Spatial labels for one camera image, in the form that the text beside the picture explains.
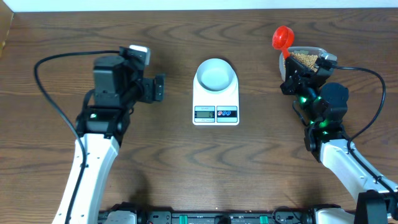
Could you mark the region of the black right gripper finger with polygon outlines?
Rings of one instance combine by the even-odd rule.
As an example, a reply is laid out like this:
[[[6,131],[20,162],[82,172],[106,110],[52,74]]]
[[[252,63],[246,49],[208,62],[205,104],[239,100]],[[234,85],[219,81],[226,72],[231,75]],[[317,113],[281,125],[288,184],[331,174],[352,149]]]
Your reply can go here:
[[[297,61],[293,56],[285,59],[285,81],[280,85],[281,90],[294,90],[297,76]]]
[[[297,59],[297,74],[300,74],[302,72],[304,73],[309,73],[309,74],[315,74],[316,72],[314,72],[313,70],[311,70],[310,68],[306,67],[304,64],[300,63]]]

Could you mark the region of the red measuring scoop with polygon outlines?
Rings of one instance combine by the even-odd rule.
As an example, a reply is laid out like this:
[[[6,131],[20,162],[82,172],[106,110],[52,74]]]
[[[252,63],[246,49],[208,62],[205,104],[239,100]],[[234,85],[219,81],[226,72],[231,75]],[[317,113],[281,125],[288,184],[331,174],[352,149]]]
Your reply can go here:
[[[292,46],[293,42],[294,32],[287,26],[278,27],[272,37],[273,48],[280,50],[284,59],[290,56],[288,48]]]

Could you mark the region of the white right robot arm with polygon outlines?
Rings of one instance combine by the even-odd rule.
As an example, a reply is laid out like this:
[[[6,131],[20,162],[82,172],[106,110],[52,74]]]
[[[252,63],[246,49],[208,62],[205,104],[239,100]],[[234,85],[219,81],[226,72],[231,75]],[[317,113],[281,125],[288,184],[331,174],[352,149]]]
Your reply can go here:
[[[397,219],[397,183],[382,175],[356,148],[346,134],[343,116],[348,110],[349,90],[327,79],[337,68],[334,56],[323,53],[308,68],[292,53],[280,56],[285,95],[296,96],[295,110],[304,128],[307,151],[334,173],[356,202],[354,213],[337,205],[317,205],[302,223],[387,223]]]

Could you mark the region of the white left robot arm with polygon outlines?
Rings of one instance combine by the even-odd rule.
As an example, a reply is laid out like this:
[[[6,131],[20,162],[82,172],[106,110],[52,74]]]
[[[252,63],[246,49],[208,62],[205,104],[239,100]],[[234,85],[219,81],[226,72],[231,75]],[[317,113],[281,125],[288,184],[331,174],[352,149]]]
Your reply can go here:
[[[149,56],[105,56],[94,62],[95,87],[76,119],[75,155],[54,223],[96,223],[106,179],[137,102],[164,97],[163,74],[144,78]]]

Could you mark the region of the grey bowl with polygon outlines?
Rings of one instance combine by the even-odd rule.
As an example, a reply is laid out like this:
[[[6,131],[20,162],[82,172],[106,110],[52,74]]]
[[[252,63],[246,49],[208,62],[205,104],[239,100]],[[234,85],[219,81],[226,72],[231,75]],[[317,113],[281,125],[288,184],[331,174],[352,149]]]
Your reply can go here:
[[[236,80],[232,66],[220,58],[205,60],[197,69],[196,78],[199,85],[208,91],[224,91]]]

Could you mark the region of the white digital kitchen scale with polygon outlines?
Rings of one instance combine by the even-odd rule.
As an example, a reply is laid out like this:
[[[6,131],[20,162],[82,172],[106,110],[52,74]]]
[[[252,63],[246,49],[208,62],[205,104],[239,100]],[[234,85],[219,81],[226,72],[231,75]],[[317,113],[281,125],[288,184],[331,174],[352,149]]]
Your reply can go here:
[[[239,114],[239,82],[224,91],[208,91],[196,78],[193,82],[192,123],[196,126],[237,126]]]

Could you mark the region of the soybeans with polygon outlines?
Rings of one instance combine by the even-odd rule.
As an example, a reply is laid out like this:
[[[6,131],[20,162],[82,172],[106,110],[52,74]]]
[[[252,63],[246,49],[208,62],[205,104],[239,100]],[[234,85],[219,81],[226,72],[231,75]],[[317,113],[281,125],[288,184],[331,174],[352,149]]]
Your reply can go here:
[[[310,54],[305,54],[305,53],[295,53],[295,52],[290,52],[289,53],[293,58],[297,59],[300,63],[304,64],[306,67],[310,68],[314,72],[318,70],[318,68],[315,66],[315,62],[318,58],[317,55],[310,55]],[[279,68],[281,74],[285,73],[285,59],[284,56],[282,55],[281,58],[279,59]]]

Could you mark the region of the clear plastic container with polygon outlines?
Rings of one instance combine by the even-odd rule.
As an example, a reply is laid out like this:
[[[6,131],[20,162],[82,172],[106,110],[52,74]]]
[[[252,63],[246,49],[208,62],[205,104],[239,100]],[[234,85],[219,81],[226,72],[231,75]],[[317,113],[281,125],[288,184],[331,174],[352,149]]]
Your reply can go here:
[[[333,73],[332,68],[325,68],[316,63],[318,58],[323,58],[330,61],[333,65],[337,65],[337,56],[328,53],[326,50],[319,47],[289,47],[289,54],[300,64],[295,70],[290,67],[288,75],[286,75],[285,59],[283,54],[279,57],[279,70],[283,81],[288,78],[297,78],[297,82],[302,84],[309,84],[313,86],[322,86],[326,79]]]

